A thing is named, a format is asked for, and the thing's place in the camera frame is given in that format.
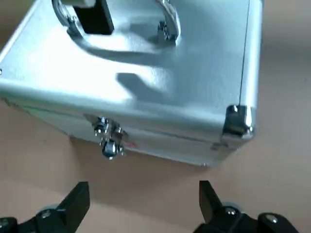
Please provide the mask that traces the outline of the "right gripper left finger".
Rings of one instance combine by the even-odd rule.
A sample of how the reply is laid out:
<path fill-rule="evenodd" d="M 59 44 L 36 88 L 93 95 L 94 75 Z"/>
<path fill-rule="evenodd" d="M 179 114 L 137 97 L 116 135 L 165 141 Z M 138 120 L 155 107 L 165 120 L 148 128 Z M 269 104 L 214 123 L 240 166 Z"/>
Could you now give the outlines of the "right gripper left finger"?
<path fill-rule="evenodd" d="M 79 182 L 58 205 L 46 206 L 32 218 L 18 222 L 15 217 L 0 218 L 2 233 L 74 233 L 90 208 L 88 182 Z"/>

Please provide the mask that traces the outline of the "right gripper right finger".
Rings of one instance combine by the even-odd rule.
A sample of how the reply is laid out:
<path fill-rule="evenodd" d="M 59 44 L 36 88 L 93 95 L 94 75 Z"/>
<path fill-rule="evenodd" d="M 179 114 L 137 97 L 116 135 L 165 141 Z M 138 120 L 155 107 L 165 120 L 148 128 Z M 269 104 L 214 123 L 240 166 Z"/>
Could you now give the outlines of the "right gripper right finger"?
<path fill-rule="evenodd" d="M 252 218 L 234 205 L 223 204 L 209 181 L 199 182 L 199 206 L 204 223 L 196 233 L 297 233 L 284 216 L 266 212 Z"/>

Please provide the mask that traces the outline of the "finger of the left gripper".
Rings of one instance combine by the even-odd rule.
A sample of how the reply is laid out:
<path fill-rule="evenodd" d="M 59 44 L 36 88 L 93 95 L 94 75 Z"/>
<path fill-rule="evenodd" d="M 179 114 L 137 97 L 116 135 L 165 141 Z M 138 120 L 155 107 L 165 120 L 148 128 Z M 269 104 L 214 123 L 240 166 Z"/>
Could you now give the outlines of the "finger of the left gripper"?
<path fill-rule="evenodd" d="M 106 0 L 96 0 L 89 8 L 73 7 L 86 34 L 111 35 L 112 17 Z"/>

